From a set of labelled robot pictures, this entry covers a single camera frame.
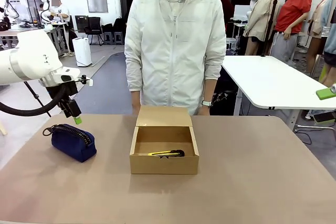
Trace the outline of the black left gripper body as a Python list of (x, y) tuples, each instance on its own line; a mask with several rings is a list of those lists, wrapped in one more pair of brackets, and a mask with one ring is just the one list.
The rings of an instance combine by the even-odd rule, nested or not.
[(56, 86), (56, 94), (61, 93), (63, 100), (69, 99), (78, 93), (77, 83), (75, 81), (64, 82)]

